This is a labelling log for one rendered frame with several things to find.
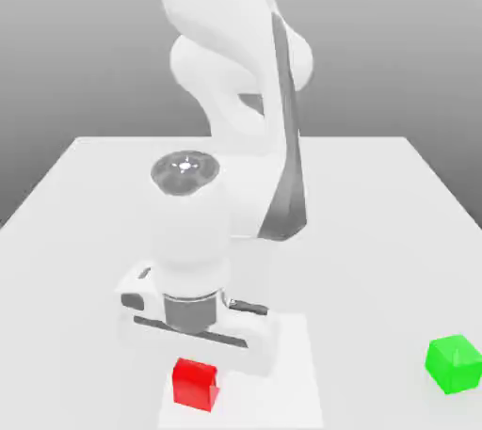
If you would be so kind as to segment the small green cube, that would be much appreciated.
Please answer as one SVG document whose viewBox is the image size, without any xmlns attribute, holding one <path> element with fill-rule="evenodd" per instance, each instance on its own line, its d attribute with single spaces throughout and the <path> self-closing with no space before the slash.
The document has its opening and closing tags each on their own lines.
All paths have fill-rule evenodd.
<svg viewBox="0 0 482 430">
<path fill-rule="evenodd" d="M 445 394 L 475 389 L 482 378 L 482 354 L 463 335 L 429 343 L 425 368 Z"/>
</svg>

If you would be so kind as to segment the small red cube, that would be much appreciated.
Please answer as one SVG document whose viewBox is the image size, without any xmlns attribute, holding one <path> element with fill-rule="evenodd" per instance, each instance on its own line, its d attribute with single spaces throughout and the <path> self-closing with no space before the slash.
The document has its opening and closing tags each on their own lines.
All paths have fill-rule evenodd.
<svg viewBox="0 0 482 430">
<path fill-rule="evenodd" d="M 219 393 L 216 366 L 179 358 L 171 380 L 176 404 L 212 411 Z"/>
</svg>

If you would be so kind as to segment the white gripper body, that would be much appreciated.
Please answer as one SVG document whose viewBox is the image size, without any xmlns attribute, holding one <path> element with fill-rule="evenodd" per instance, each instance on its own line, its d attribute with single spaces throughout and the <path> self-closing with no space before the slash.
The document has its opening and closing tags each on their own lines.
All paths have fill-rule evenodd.
<svg viewBox="0 0 482 430">
<path fill-rule="evenodd" d="M 181 308 L 159 311 L 120 309 L 126 340 L 152 350 L 172 369 L 180 359 L 265 375 L 276 359 L 280 324 L 268 308 Z"/>
</svg>

